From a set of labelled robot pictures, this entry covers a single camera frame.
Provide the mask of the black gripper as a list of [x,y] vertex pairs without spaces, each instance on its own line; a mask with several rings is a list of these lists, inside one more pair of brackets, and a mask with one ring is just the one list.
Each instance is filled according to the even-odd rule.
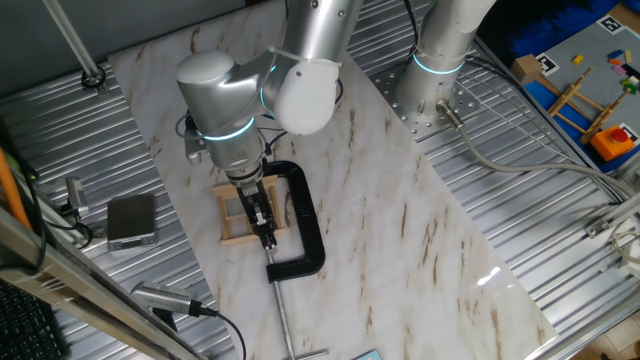
[[235,188],[253,233],[259,237],[265,250],[274,249],[277,246],[277,223],[263,181],[238,183]]

